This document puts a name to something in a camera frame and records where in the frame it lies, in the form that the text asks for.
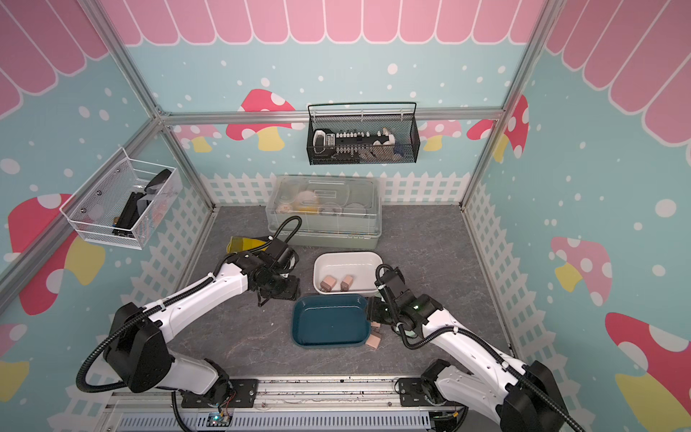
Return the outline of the white rectangular tray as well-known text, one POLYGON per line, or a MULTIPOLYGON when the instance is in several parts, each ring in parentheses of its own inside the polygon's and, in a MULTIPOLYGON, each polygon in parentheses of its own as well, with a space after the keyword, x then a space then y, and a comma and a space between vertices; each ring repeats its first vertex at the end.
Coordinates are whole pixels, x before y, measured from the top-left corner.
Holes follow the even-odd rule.
POLYGON ((319 294, 335 295, 342 293, 357 293, 369 297, 377 295, 375 286, 375 270, 383 264, 383 259, 375 252, 330 252, 320 255, 313 266, 312 284, 319 294), (330 293, 322 292, 320 281, 332 275, 338 280, 338 285, 330 293), (340 282, 346 275, 354 276, 354 284, 348 292, 342 292, 340 282))

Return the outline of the teal rectangular tray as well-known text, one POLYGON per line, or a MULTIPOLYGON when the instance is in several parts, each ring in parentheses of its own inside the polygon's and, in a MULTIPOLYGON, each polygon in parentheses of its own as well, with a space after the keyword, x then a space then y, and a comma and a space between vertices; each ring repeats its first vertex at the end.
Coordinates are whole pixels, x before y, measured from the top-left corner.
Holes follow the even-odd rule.
POLYGON ((293 342, 305 349, 360 347, 371 335, 366 306, 359 294, 302 297, 293 308, 293 342))

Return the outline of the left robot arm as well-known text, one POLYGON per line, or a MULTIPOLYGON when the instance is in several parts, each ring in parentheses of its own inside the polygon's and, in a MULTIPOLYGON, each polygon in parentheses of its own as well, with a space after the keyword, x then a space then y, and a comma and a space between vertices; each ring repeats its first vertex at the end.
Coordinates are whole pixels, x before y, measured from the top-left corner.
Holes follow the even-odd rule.
POLYGON ((78 369, 77 389, 160 389, 196 397, 215 408, 227 405, 237 394, 229 375, 214 361, 178 354, 168 344, 203 315, 246 292, 257 295, 259 306, 271 300, 297 300, 300 280, 292 271, 299 257, 290 242, 302 218, 291 216, 280 227, 288 225, 293 230, 285 238, 275 232, 261 246, 228 253, 206 277, 175 294, 144 306, 129 302, 120 307, 108 336, 78 369))

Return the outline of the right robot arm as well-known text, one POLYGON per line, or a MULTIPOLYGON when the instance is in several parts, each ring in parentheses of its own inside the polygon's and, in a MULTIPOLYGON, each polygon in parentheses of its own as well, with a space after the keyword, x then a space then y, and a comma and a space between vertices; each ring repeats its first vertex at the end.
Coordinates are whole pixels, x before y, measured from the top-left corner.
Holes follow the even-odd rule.
POLYGON ((368 319, 390 326, 409 350, 434 345, 455 360, 437 360, 422 374, 428 403, 460 404, 503 431, 583 429, 543 363, 527 365, 509 356, 467 329, 440 302, 414 295, 399 268, 381 264, 374 278, 380 296, 369 300, 368 319))

